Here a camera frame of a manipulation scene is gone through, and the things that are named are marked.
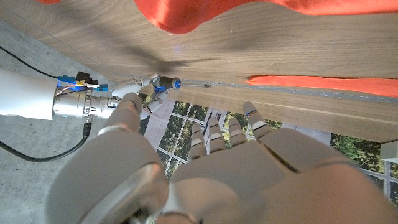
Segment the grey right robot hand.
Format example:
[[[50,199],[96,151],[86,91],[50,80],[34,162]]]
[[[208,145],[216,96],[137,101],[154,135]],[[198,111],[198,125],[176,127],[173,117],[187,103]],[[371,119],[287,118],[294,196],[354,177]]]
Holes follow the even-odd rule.
[[[138,93],[142,88],[154,84],[159,79],[159,75],[155,73],[144,78],[133,78],[130,80],[121,81],[113,86],[111,95],[117,98],[122,98],[128,93]],[[166,100],[166,92],[154,92],[151,95],[150,102],[143,104],[142,111],[139,113],[140,120],[144,120],[150,116],[154,111],[159,109]]]

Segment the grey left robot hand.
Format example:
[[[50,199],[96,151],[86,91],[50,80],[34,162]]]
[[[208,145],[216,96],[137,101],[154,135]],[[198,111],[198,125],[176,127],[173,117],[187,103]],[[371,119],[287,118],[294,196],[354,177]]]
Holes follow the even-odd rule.
[[[247,140],[217,120],[205,149],[192,128],[188,162],[167,177],[139,134],[142,104],[126,94],[97,137],[64,165],[47,195],[46,223],[396,223],[397,209],[337,150],[296,130],[271,130],[251,103]]]

